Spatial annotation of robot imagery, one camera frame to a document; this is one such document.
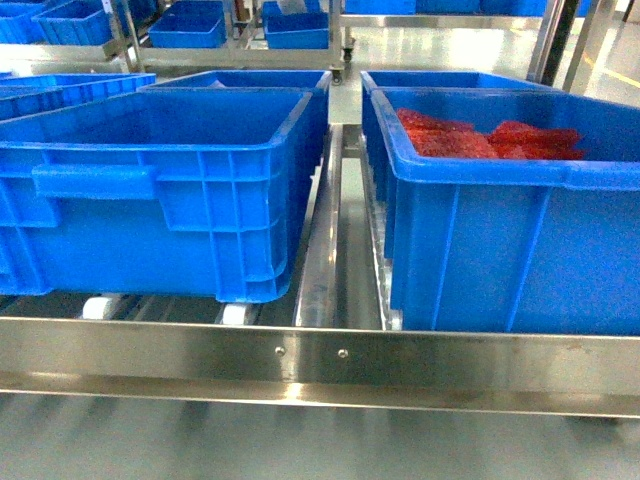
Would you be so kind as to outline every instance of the floor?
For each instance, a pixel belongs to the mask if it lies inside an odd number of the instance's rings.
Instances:
[[[332,91],[333,122],[359,123],[360,70],[524,77],[535,42],[519,30],[354,36],[351,76]],[[640,26],[616,25],[587,94],[640,105],[639,45]],[[357,243],[361,185],[357,165],[344,168],[348,241]],[[598,419],[5,394],[0,433],[3,480],[640,479],[638,425]]]

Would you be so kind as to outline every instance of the red packaged product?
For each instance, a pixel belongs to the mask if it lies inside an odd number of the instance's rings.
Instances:
[[[542,129],[526,123],[508,120],[498,125],[487,136],[492,145],[509,143],[513,145],[535,145],[538,147],[573,148],[580,141],[580,134],[572,128]]]
[[[414,132],[411,141],[416,152],[423,157],[499,158],[484,135],[477,132]]]
[[[472,123],[454,120],[438,120],[415,110],[400,108],[396,112],[405,130],[445,130],[458,132],[473,132]]]

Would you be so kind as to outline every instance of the metal bar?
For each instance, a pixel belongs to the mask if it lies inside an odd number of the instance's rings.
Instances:
[[[342,125],[331,125],[325,142],[309,245],[294,313],[294,325],[297,327],[332,327],[335,322],[342,130]]]
[[[149,67],[327,68],[330,50],[247,50],[239,48],[142,48]]]
[[[115,14],[118,11],[118,2],[116,0],[103,0],[102,5],[104,11],[109,18],[109,27],[111,28],[111,34],[118,45],[119,53],[124,57],[127,64],[127,71],[132,72],[133,64],[131,63],[131,57],[129,56],[129,49],[127,40],[122,30],[122,24],[120,23],[120,17]]]
[[[252,17],[249,20],[249,23],[247,23],[247,26],[245,27],[245,29],[242,31],[242,35],[240,35],[240,38],[238,39],[238,45],[237,48],[240,49],[247,49],[251,46],[251,40],[253,40],[253,37],[256,34],[256,17]]]
[[[133,22],[133,17],[131,16],[131,9],[129,8],[129,0],[122,0],[122,5],[124,7],[124,16],[125,16],[125,19],[127,20],[127,26],[129,27],[129,34],[131,36],[133,51],[136,54],[135,71],[144,73],[144,65],[142,65],[142,62],[140,62],[140,42],[138,41],[138,34],[136,33],[136,25]]]
[[[639,362],[628,337],[0,318],[10,392],[640,417]]]
[[[330,0],[329,2],[329,51],[333,57],[330,64],[332,69],[343,69],[342,62],[342,25],[340,14],[342,12],[342,0]]]
[[[503,17],[479,15],[341,15],[343,27],[364,28],[473,28],[536,30],[541,19],[536,17]]]
[[[369,166],[364,137],[360,140],[360,168],[362,169],[362,186],[364,188],[365,209],[373,267],[378,289],[378,309],[382,330],[401,330],[402,312],[392,310],[391,299],[391,262],[384,258],[384,239],[386,229],[386,209],[376,201],[373,187],[373,174]]]
[[[548,0],[527,80],[553,85],[578,9],[578,0]]]
[[[118,54],[118,42],[100,46],[0,44],[0,60],[104,62]]]
[[[563,90],[579,95],[587,91],[615,11],[615,0],[593,0],[591,3],[571,57]]]

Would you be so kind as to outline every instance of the empty blue crate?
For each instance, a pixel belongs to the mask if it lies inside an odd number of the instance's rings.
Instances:
[[[149,29],[156,48],[218,48],[227,41],[222,2],[182,0]]]
[[[311,185],[310,100],[146,90],[0,123],[0,292],[280,297]]]
[[[0,43],[33,43],[42,40],[42,32],[31,17],[41,12],[42,4],[0,3]]]
[[[93,102],[114,95],[135,92],[154,83],[156,76],[146,74],[53,74],[0,79],[0,86],[30,86],[40,89],[59,88],[66,106]]]
[[[0,121],[64,106],[60,89],[0,85]]]
[[[419,88],[496,88],[516,90],[548,90],[538,83],[479,72],[437,71],[370,71],[362,72],[362,131],[367,139],[369,162],[373,167],[376,198],[386,197],[388,157],[380,126],[373,111],[371,92],[377,88],[416,90]]]
[[[415,15],[416,0],[345,0],[344,11],[360,15]]]
[[[428,15],[479,13],[480,0],[417,0],[416,11]]]
[[[103,45],[112,39],[109,19],[95,2],[73,0],[33,17],[52,45]]]
[[[314,131],[327,130],[329,86],[331,73],[321,70],[214,70],[187,77],[169,80],[152,85],[151,89],[161,88],[222,88],[222,89],[287,89],[313,93],[310,107],[315,112]],[[315,167],[319,164],[323,150],[322,135],[315,137],[316,152],[310,156]]]
[[[372,94],[408,330],[640,334],[640,110],[554,92]],[[426,158],[396,115],[575,128],[584,161]]]
[[[264,36],[270,49],[322,50],[329,48],[329,15],[300,13],[264,19]]]

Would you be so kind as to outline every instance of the white roller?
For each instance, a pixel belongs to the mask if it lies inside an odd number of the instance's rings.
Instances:
[[[84,320],[107,320],[113,316],[122,295],[105,294],[91,297],[84,304],[82,317]]]

